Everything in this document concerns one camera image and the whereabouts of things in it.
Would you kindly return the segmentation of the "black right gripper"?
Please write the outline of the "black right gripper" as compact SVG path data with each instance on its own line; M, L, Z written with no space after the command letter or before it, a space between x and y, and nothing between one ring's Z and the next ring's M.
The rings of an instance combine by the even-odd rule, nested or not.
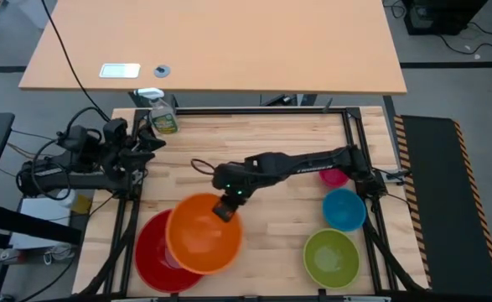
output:
M227 184L224 186L222 201L218 201L212 211L223 221L230 222L236 208L245 205L248 200L248 189Z

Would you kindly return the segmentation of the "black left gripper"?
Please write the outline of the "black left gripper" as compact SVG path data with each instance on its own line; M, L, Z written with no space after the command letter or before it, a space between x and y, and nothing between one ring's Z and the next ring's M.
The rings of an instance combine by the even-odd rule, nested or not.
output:
M151 152L138 152L133 151L131 148L113 147L111 149L110 163L113 176L123 176L125 172L131 173L137 169L144 168L145 164L155 157L152 151L167 144L164 140L157 138L149 124L139 127L137 137L142 148Z

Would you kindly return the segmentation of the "large orange bowl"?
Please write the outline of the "large orange bowl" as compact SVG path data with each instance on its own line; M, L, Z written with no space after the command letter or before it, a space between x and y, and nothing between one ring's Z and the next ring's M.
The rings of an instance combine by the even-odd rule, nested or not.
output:
M220 197L191 195L171 211L165 239L174 260L186 270L203 275L220 273L238 257L243 226L239 215L225 222L213 212Z

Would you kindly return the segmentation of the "spray bottle with green label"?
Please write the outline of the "spray bottle with green label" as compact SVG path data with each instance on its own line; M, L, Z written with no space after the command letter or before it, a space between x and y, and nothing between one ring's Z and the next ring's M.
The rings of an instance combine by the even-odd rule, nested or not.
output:
M137 89L134 94L148 102L151 107L149 120L159 133L171 134L179 131L175 109L164 100L164 91L150 87Z

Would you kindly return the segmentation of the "white flat card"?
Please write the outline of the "white flat card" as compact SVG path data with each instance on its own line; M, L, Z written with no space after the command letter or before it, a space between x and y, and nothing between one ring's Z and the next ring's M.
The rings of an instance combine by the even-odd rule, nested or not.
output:
M103 64L100 78L110 79L136 79L139 76L141 65L138 63L106 63Z

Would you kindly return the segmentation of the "large red bowl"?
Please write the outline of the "large red bowl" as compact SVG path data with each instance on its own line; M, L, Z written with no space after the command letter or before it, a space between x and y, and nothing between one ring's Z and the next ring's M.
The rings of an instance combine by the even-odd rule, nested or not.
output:
M140 231L135 244L135 265L142 281L159 292L175 294L194 287L203 275L183 268L166 243L166 225L171 210L152 217Z

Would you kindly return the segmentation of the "small pink bowl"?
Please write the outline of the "small pink bowl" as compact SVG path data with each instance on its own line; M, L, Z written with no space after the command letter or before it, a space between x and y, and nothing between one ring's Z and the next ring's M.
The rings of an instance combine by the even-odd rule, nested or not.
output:
M349 177L338 169L327 169L319 172L322 182L330 188L340 188L347 184Z

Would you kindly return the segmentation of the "green bowl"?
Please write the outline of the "green bowl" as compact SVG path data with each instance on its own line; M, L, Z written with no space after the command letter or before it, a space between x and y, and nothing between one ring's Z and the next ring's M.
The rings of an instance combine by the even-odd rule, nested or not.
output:
M303 246L303 266L322 288L342 289L360 272L360 252L343 232L324 228L311 235Z

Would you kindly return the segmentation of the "blue bowl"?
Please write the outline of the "blue bowl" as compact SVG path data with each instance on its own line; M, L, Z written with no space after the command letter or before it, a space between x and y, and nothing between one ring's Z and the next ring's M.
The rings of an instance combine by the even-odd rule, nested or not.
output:
M342 232L361 228L367 216L364 201L355 192L343 188L332 190L324 197L322 211L326 222Z

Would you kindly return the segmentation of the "white box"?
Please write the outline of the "white box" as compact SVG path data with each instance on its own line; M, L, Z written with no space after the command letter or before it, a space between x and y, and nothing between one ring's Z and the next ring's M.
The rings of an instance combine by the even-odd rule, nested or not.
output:
M78 245L81 231L70 225L71 210L60 201L25 198L13 214L9 246L18 250L53 247L60 243Z

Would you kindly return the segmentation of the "light wooden desk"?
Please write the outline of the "light wooden desk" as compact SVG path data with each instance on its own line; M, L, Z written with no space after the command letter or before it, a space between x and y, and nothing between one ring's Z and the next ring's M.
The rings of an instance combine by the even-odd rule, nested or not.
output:
M138 63L136 79L100 78ZM171 72L157 78L153 71ZM406 92L381 0L58 0L27 90Z

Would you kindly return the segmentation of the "black hazard-striped floor mat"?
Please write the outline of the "black hazard-striped floor mat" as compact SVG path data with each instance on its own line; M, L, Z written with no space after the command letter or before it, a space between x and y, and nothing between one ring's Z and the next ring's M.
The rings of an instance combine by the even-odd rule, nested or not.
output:
M428 286L438 294L492 298L492 236L458 122L393 120Z

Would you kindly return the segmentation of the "black computer case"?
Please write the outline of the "black computer case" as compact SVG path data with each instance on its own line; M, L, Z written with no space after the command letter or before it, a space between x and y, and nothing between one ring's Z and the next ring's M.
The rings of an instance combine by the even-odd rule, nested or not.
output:
M410 35L457 35L488 0L402 0Z

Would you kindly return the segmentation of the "black aluminium frame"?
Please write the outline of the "black aluminium frame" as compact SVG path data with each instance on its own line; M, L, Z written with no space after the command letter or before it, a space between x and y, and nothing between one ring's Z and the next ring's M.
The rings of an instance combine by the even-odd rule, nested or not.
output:
M197 193L213 193L211 178L195 171L191 159L213 165L241 162L264 152L307 154L345 146L347 135L360 144L356 120L349 113L222 114L179 117L178 133L162 135L167 142L148 164L137 232L151 217ZM361 121L372 166L396 169L386 119L381 107L361 107ZM424 288L427 276L413 230L403 186L387 184L390 195L381 198L388 242L396 259ZM314 295L321 287L303 266L303 244L311 234L329 227L322 200L329 192L318 173L295 175L270 188L258 190L239 209L243 239L241 250L225 271L203 277L184 296ZM110 200L88 222L72 292L79 293L96 276L111 249L118 201ZM360 251L360 274L343 289L327 294L373 294L364 233L350 232ZM165 296L147 286L132 265L127 297Z

